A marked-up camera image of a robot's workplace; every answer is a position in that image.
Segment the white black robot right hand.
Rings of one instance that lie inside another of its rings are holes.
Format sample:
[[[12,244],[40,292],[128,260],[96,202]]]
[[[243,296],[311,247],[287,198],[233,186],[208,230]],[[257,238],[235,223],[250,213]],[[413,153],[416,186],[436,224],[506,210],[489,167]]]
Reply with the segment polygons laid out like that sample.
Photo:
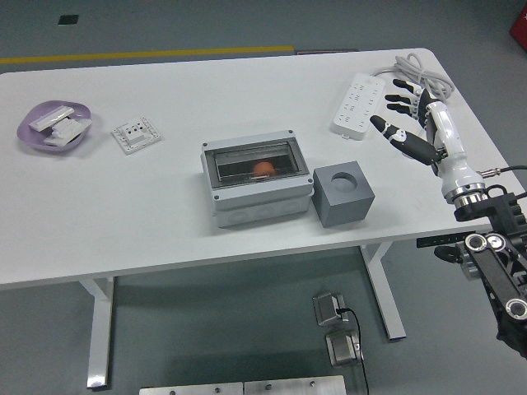
[[[371,124],[403,154],[431,166],[442,180],[441,193],[447,203],[459,208],[486,199],[483,177],[469,166],[447,106],[429,90],[410,81],[394,79],[393,84],[406,89],[410,95],[387,95],[387,108],[416,119],[426,137],[422,139],[378,115],[370,117]]]

